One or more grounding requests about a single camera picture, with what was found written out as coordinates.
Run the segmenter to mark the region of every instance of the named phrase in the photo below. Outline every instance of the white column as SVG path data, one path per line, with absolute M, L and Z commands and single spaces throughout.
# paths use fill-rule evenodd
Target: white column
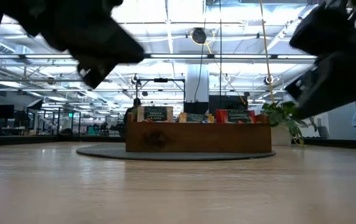
M 186 102 L 208 102 L 210 79 L 207 65 L 188 65 L 186 75 Z

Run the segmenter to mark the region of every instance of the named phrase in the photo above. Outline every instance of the green plant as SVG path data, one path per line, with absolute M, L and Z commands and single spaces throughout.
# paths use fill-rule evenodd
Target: green plant
M 310 124 L 293 117 L 293 114 L 295 114 L 297 110 L 297 104 L 293 101 L 287 101 L 281 104 L 279 104 L 279 102 L 272 104 L 265 103 L 262 109 L 262 113 L 268 115 L 271 127 L 283 125 L 290 132 L 296 144 L 302 146 L 304 144 L 300 128 L 313 126 L 314 130 L 317 130 L 313 117 L 309 118 Z

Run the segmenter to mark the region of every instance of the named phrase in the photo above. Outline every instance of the black sign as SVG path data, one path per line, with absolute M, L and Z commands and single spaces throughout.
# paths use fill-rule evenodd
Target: black sign
M 152 121 L 167 121 L 167 108 L 162 106 L 145 106 L 144 119 L 151 119 Z
M 208 120 L 207 115 L 204 114 L 186 114 L 186 122 L 201 123 L 204 120 Z
M 227 110 L 227 114 L 228 122 L 230 123 L 237 123 L 239 121 L 243 123 L 251 123 L 247 110 Z

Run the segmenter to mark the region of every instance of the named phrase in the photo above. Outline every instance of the ceiling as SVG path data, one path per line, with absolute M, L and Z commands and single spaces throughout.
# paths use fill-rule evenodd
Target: ceiling
M 289 40 L 299 23 L 315 5 L 311 0 L 264 0 L 265 36 L 268 53 L 274 55 L 269 69 L 274 77 L 276 97 L 281 96 L 283 86 L 309 69 L 313 59 L 292 49 Z M 219 94 L 219 74 L 223 90 L 231 88 L 238 92 L 251 91 L 250 99 L 268 99 L 260 90 L 267 90 L 263 83 L 268 75 L 261 10 L 256 0 L 221 0 L 221 12 L 217 0 L 125 0 L 113 10 L 112 17 L 144 47 L 146 53 L 158 55 L 138 65 L 118 65 L 106 80 L 94 91 L 86 91 L 76 72 L 76 61 L 65 52 L 51 49 L 41 36 L 29 38 L 13 19 L 4 16 L 0 25 L 0 44 L 15 54 L 36 54 L 28 61 L 16 60 L 0 52 L 0 80 L 22 80 L 20 86 L 0 88 L 9 91 L 31 90 L 28 94 L 38 97 L 57 96 L 65 98 L 49 103 L 69 102 L 76 105 L 97 103 L 102 109 L 115 113 L 125 111 L 132 105 L 135 87 L 134 75 L 138 78 L 186 79 L 188 67 L 200 64 L 210 75 L 210 94 Z M 203 47 L 191 39 L 196 27 L 205 27 L 207 45 Z M 211 60 L 182 57 L 180 54 L 222 54 Z M 176 113 L 182 109 L 183 82 L 153 83 L 143 86 L 148 95 L 139 96 L 145 103 L 174 105 Z M 225 91 L 223 94 L 237 94 Z

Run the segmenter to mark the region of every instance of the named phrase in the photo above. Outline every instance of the wooden floor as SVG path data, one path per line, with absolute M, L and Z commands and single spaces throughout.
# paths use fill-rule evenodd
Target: wooden floor
M 76 154 L 90 145 L 0 147 L 0 224 L 356 223 L 356 150 L 219 162 Z

